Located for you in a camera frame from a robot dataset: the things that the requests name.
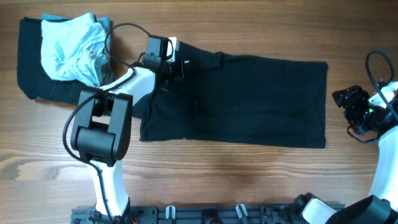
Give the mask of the black polo shirt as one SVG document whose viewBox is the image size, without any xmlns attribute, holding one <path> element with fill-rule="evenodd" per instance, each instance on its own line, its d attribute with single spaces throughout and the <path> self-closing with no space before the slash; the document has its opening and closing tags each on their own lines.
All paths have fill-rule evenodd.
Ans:
<svg viewBox="0 0 398 224">
<path fill-rule="evenodd" d="M 141 98 L 141 141 L 197 139 L 323 148 L 328 64 L 208 52 L 181 43 L 182 78 Z"/>
</svg>

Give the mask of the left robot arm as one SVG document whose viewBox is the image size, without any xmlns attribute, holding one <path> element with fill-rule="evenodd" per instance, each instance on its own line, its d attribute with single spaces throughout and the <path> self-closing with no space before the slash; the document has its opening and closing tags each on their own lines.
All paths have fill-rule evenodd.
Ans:
<svg viewBox="0 0 398 224">
<path fill-rule="evenodd" d="M 161 78 L 177 70 L 179 40 L 149 35 L 142 60 L 115 82 L 80 93 L 77 108 L 64 126 L 71 131 L 66 151 L 86 164 L 95 187 L 92 223 L 130 223 L 130 198 L 122 160 L 129 148 L 133 106 L 151 93 Z"/>
</svg>

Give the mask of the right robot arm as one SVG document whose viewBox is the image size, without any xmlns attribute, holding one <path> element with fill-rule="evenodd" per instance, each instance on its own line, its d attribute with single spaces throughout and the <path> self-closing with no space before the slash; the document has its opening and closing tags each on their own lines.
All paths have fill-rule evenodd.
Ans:
<svg viewBox="0 0 398 224">
<path fill-rule="evenodd" d="M 347 133 L 356 138 L 370 131 L 377 134 L 379 158 L 368 196 L 341 210 L 318 197 L 299 195 L 291 213 L 308 223 L 397 223 L 397 82 L 380 82 L 370 96 L 360 86 L 333 92 L 338 107 L 349 122 Z"/>
</svg>

